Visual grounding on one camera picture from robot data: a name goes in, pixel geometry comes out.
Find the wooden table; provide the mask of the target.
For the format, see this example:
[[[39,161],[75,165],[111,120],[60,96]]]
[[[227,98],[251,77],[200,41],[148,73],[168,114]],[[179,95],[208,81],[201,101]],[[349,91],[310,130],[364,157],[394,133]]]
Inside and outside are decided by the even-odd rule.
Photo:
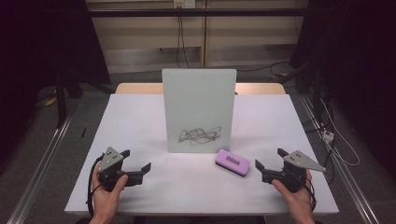
[[[238,94],[285,94],[283,86],[278,83],[236,83]],[[162,83],[121,83],[116,93],[128,94],[163,94]]]

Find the small whiteboard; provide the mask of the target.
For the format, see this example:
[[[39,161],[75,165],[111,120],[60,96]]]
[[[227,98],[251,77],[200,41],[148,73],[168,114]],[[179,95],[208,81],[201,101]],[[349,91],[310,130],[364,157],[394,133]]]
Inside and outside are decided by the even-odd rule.
[[[236,71],[162,70],[168,150],[216,153],[231,146]]]

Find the purple whiteboard eraser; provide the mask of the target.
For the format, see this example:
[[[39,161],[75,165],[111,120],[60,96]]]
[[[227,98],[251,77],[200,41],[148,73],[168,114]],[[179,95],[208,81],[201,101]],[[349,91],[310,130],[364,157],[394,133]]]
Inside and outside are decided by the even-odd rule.
[[[246,176],[250,167],[249,160],[225,149],[219,150],[215,164],[240,176]]]

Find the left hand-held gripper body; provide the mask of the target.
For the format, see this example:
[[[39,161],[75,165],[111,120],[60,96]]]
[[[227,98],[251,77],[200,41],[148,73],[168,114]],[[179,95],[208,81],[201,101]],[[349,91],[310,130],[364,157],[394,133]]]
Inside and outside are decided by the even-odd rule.
[[[112,191],[118,180],[124,175],[121,170],[123,158],[116,149],[109,147],[99,166],[99,182],[106,191]]]

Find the metal floor rail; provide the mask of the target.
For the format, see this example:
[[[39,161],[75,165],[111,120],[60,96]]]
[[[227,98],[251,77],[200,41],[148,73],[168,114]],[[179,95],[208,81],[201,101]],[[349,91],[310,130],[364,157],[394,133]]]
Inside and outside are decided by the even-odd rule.
[[[338,175],[341,177],[344,185],[346,186],[346,190],[349,193],[353,203],[355,204],[358,212],[360,213],[364,224],[380,224],[377,215],[375,214],[374,208],[370,205],[367,197],[363,193],[361,187],[359,186],[356,178],[351,173],[350,169],[352,167],[358,167],[361,165],[361,157],[356,149],[347,141],[347,139],[342,135],[340,130],[334,123],[332,115],[330,113],[329,107],[326,106],[324,101],[320,99],[320,107],[324,109],[324,115],[327,117],[330,122],[330,127],[326,128],[322,121],[318,120],[318,117],[314,115],[313,110],[313,102],[309,99],[306,94],[300,96],[301,102],[304,106],[306,113],[309,118],[311,118],[310,122],[313,124],[316,132],[318,133],[319,139],[324,144],[326,152],[330,155],[332,159],[332,164],[335,170],[338,172]],[[334,139],[331,143],[328,143],[322,139],[322,132],[330,131],[334,133]],[[340,140],[344,144],[347,145],[347,152],[351,152],[355,159],[349,160],[346,155],[343,155],[342,152],[337,148],[334,143],[335,140]]]
[[[38,164],[38,167],[35,169],[35,172],[32,178],[30,179],[27,188],[23,192],[13,212],[11,213],[7,221],[7,224],[24,223],[35,201],[35,197],[37,196],[43,184],[44,178],[46,177],[47,172],[49,171],[52,161],[55,158],[55,155],[64,139],[64,136],[68,130],[72,118],[73,118],[72,115],[68,115],[61,123],[61,126],[56,129],[45,151],[43,158]]]

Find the wooden vertical post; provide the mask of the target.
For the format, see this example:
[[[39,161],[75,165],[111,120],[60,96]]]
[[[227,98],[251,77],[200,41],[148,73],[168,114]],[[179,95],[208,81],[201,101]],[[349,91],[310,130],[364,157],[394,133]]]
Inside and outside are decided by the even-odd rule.
[[[201,9],[206,9],[207,0],[201,0]],[[202,41],[201,41],[201,48],[200,48],[200,59],[201,59],[201,66],[205,67],[206,65],[206,17],[203,16],[201,18],[202,21]]]

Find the person's right hand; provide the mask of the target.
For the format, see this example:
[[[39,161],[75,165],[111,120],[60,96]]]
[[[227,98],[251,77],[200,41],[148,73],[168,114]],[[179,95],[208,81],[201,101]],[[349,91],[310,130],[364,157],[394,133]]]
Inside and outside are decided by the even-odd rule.
[[[292,220],[293,217],[297,216],[313,216],[311,196],[306,189],[301,189],[296,193],[291,193],[279,180],[276,179],[272,181],[272,185],[285,200]]]

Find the white wall socket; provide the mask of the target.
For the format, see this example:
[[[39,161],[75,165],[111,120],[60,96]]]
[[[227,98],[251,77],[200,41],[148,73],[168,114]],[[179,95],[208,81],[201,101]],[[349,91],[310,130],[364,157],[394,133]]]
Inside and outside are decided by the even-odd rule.
[[[195,0],[173,0],[174,8],[195,8]]]

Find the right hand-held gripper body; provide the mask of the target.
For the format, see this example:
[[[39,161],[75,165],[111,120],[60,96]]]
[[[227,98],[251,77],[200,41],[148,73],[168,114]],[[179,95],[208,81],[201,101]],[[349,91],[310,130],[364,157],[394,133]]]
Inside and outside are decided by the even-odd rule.
[[[288,191],[292,193],[299,191],[304,186],[306,181],[306,170],[314,170],[322,173],[326,172],[323,166],[309,158],[300,150],[289,153],[288,156],[282,159],[284,161],[282,183]]]

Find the person's left hand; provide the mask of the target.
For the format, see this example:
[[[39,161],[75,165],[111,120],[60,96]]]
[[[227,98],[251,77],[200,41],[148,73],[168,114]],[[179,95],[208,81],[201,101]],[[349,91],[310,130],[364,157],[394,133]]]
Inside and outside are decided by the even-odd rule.
[[[99,165],[96,165],[92,177],[94,212],[90,224],[111,224],[118,212],[120,193],[124,190],[128,176],[123,175],[109,192],[100,185],[98,168]]]

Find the black metal stand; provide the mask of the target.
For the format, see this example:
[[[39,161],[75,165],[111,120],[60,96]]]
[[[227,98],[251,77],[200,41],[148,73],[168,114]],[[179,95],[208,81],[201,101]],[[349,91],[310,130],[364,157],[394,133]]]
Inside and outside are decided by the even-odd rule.
[[[57,70],[55,72],[55,81],[56,99],[58,104],[58,128],[60,128],[65,123],[66,117],[68,115],[66,110],[65,91],[67,91],[68,95],[72,98],[80,98],[83,94],[80,83],[87,83],[88,85],[106,94],[115,92],[113,88],[110,88],[110,80],[101,82],[70,69]]]
[[[313,110],[316,117],[320,116],[320,69],[314,60],[304,62],[296,70],[280,78],[277,83],[285,84],[294,79],[299,93],[312,91]]]

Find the black curtain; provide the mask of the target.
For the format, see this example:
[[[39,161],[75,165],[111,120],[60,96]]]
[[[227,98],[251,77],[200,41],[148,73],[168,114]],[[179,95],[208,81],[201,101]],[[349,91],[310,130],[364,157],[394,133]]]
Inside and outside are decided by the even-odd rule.
[[[111,82],[86,0],[0,0],[0,162],[20,141],[38,92]]]
[[[396,179],[396,0],[308,0],[290,65],[309,61],[379,163]]]

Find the white table sheet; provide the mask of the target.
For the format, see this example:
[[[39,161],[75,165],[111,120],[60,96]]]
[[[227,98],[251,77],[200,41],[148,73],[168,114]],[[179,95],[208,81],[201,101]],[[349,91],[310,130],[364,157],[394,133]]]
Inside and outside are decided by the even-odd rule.
[[[65,212],[84,215],[89,173],[108,147],[130,150],[126,171],[151,166],[142,185],[125,189],[119,210],[134,216],[257,216],[284,214],[275,188],[251,167],[239,176],[215,164],[212,154],[171,153],[166,144],[163,97],[114,94],[110,97]],[[238,95],[234,100],[231,151],[278,170],[277,150],[315,156],[287,94]]]

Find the black horizontal bar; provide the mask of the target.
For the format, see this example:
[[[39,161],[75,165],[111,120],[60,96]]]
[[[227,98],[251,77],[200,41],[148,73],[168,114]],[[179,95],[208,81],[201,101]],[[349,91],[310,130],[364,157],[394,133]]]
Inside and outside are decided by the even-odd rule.
[[[306,8],[169,8],[169,9],[94,9],[92,17],[294,17],[313,14]]]

